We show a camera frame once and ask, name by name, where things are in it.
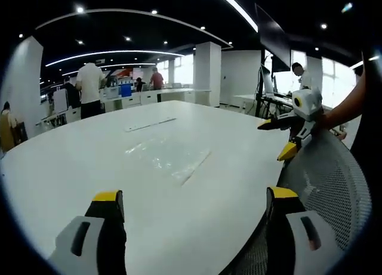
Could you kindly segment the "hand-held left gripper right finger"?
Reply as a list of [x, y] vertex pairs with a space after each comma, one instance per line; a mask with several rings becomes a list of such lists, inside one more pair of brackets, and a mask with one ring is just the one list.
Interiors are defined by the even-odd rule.
[[267, 274], [330, 274], [343, 251], [332, 227], [297, 193], [267, 188]]

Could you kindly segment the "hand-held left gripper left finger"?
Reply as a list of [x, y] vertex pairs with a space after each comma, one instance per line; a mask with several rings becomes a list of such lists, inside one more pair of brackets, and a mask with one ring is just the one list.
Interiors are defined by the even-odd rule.
[[124, 222], [122, 190], [98, 193], [58, 234], [48, 262], [58, 274], [126, 274]]

